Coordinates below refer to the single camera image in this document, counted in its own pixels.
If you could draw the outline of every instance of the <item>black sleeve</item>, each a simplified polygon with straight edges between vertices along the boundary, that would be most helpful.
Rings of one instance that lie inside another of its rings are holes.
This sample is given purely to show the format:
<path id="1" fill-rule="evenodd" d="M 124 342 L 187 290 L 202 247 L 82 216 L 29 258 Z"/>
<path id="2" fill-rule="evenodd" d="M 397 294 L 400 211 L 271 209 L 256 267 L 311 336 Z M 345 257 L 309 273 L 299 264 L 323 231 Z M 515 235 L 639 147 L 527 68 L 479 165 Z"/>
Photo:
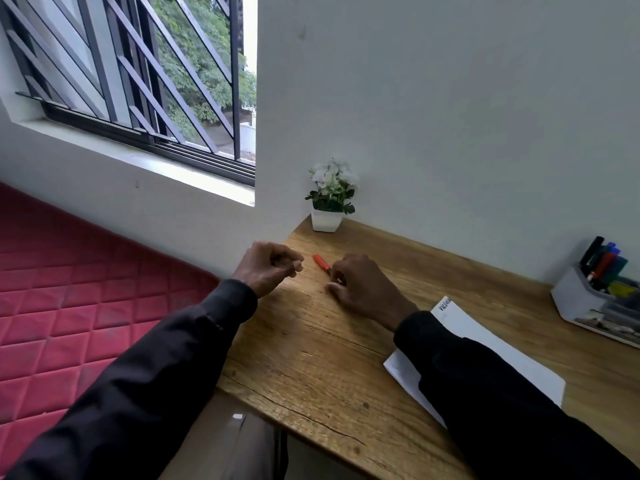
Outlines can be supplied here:
<path id="1" fill-rule="evenodd" d="M 211 397 L 257 301 L 251 288 L 228 280 L 162 320 L 37 437 L 6 480 L 157 478 Z"/>
<path id="2" fill-rule="evenodd" d="M 498 354 L 432 314 L 409 316 L 394 341 L 478 478 L 640 479 L 629 459 Z"/>

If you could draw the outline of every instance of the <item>wood grain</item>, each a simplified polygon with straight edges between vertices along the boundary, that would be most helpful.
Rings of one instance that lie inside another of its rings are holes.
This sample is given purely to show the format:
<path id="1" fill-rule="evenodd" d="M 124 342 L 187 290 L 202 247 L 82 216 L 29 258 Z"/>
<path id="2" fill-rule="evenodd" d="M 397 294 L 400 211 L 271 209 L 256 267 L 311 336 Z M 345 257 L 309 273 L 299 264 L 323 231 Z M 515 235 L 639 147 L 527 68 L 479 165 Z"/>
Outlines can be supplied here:
<path id="1" fill-rule="evenodd" d="M 422 309 L 448 295 L 556 371 L 567 382 L 563 409 L 640 465 L 640 352 L 564 322 L 548 285 L 348 219 L 335 234 L 307 219 L 287 244 L 305 270 L 260 300 L 218 383 L 267 418 L 375 477 L 473 478 L 446 430 L 384 370 L 392 334 L 323 290 L 328 277 L 311 256 L 361 252 Z"/>

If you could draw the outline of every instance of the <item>potted plant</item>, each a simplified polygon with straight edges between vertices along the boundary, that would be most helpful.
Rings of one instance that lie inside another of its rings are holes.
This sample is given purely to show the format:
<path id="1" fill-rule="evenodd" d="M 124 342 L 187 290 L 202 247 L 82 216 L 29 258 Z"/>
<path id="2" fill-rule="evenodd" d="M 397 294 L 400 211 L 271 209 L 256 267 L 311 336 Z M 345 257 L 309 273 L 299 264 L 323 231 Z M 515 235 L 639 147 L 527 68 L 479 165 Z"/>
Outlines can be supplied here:
<path id="1" fill-rule="evenodd" d="M 316 190 L 309 192 L 305 200 L 311 200 L 313 204 L 311 222 L 314 230 L 335 232 L 342 222 L 342 215 L 356 211 L 348 200 L 356 192 L 358 177 L 351 172 L 348 163 L 333 159 L 318 163 L 309 172 Z"/>

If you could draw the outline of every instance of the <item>tree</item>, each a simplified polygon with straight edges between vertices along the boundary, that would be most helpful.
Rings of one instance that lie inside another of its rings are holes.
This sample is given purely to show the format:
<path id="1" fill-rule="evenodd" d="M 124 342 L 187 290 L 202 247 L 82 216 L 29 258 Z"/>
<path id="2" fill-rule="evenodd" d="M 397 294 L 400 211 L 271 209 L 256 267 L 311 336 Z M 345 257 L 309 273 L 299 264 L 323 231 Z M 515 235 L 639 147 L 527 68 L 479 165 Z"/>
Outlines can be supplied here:
<path id="1" fill-rule="evenodd" d="M 229 22 L 215 0 L 184 0 L 189 10 L 206 33 L 212 46 L 222 58 L 228 69 L 231 69 Z M 158 17 L 171 33 L 176 44 L 188 58 L 198 76 L 209 89 L 213 100 L 223 109 L 232 106 L 231 85 L 220 72 L 218 66 L 209 55 L 209 51 L 200 41 L 189 21 L 182 13 L 175 0 L 151 0 L 151 5 Z M 204 125 L 218 123 L 218 117 L 193 83 L 187 71 L 166 43 L 162 33 L 156 29 L 156 40 L 159 48 L 159 60 L 164 71 L 173 81 L 178 92 L 190 106 Z M 238 54 L 240 103 L 246 109 L 255 108 L 255 75 L 245 68 L 244 55 Z M 190 141 L 197 141 L 198 135 L 193 125 L 182 112 L 180 106 L 166 92 L 168 113 L 182 134 Z"/>

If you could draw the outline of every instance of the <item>white desk organizer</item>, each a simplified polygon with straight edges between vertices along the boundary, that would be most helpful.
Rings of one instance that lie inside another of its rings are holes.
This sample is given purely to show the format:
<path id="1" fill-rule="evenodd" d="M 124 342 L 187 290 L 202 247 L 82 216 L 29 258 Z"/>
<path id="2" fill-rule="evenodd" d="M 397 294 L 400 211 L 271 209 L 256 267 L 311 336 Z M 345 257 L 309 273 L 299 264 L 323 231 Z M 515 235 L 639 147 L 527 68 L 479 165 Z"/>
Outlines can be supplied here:
<path id="1" fill-rule="evenodd" d="M 551 297 L 567 322 L 640 349 L 640 313 L 591 288 L 578 264 L 567 270 Z"/>

